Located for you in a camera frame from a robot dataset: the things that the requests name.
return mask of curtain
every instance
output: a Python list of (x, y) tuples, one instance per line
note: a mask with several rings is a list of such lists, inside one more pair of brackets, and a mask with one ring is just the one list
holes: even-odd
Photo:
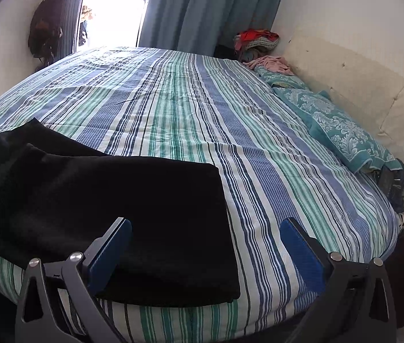
[(59, 49), (56, 60), (62, 59), (76, 50), (83, 0), (65, 0), (61, 15), (62, 37), (59, 40)]
[(213, 55), (249, 28), (270, 29), (280, 0), (149, 0), (140, 47)]

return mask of blue gripper pad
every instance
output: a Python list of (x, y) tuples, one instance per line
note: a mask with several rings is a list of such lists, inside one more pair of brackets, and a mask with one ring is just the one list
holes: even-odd
[(322, 294), (331, 270), (326, 250), (318, 240), (308, 236), (294, 218), (281, 223), (280, 236), (308, 289)]

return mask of mattress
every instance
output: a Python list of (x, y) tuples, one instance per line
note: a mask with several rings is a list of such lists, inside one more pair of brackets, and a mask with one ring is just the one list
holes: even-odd
[[(152, 48), (74, 54), (0, 98), (0, 131), (34, 117), (108, 154), (219, 168), (240, 298), (194, 308), (100, 300), (128, 341), (226, 340), (308, 308), (316, 295), (280, 240), (279, 225), (287, 217), (348, 260), (385, 258), (395, 245), (398, 221), (374, 181), (352, 174), (309, 136), (265, 82), (236, 61)], [(0, 254), (0, 292), (15, 303), (22, 276)], [(71, 323), (82, 332), (66, 292), (60, 293)]]

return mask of folded clothes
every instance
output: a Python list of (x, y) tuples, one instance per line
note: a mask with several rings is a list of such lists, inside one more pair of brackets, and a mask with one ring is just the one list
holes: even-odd
[(108, 156), (37, 120), (0, 133), (0, 256), (84, 251), (117, 217), (132, 239), (99, 297), (189, 307), (240, 295), (218, 169), (155, 157)]
[(271, 72), (294, 76), (294, 73), (288, 67), (286, 59), (283, 57), (272, 57), (270, 55), (266, 55), (264, 57), (254, 59), (248, 63), (244, 63), (244, 65), (249, 69), (254, 69), (256, 66), (264, 66), (265, 69)]

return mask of white floral pattern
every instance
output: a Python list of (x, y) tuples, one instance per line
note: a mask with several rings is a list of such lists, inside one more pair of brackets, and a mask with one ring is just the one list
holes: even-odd
[(310, 135), (337, 154), (347, 167), (401, 169), (399, 161), (326, 96), (301, 89), (274, 88), (309, 128)]

